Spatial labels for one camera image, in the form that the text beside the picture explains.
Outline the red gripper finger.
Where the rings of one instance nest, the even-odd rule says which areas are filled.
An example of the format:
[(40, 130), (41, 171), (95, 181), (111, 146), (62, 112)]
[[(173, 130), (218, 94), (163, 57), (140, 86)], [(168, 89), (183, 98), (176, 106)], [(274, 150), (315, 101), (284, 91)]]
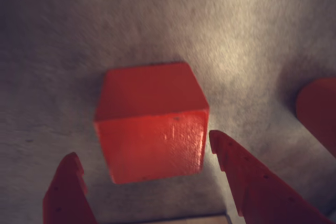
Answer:
[(211, 130), (209, 140), (246, 223), (331, 222), (233, 138)]
[(61, 160), (43, 198), (43, 223), (97, 223), (86, 199), (83, 174), (75, 152)]

